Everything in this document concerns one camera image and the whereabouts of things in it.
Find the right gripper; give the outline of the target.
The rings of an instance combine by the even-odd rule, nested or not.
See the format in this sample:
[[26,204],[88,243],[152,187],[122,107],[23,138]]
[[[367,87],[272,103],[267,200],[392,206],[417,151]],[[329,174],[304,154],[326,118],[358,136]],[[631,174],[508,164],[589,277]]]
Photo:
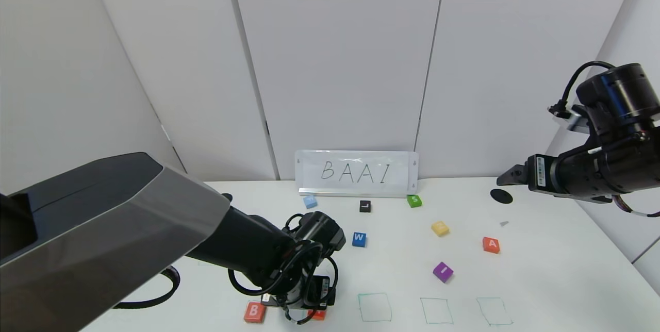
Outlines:
[[528,186],[554,197],[606,204],[607,161],[600,146],[580,146],[557,157],[534,154],[501,174],[497,186]]

